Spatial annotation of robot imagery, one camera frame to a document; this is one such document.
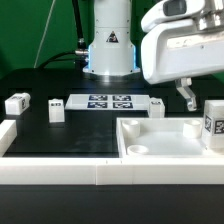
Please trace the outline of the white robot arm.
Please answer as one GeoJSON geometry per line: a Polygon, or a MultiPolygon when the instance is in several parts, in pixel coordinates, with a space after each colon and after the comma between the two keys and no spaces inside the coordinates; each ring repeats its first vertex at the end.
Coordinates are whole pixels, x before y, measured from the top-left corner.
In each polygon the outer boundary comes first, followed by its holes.
{"type": "Polygon", "coordinates": [[[190,111],[196,76],[224,71],[224,0],[160,0],[142,18],[141,65],[130,40],[132,0],[94,0],[94,40],[83,72],[105,82],[138,72],[150,84],[174,81],[190,111]]]}

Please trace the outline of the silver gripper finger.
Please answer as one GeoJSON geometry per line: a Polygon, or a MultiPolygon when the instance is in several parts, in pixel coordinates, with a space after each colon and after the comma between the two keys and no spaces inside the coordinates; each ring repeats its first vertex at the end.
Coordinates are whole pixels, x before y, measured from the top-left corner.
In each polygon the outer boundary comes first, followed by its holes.
{"type": "Polygon", "coordinates": [[[196,96],[191,90],[192,80],[190,78],[180,78],[175,81],[177,91],[186,100],[187,108],[189,111],[197,110],[196,96]]]}

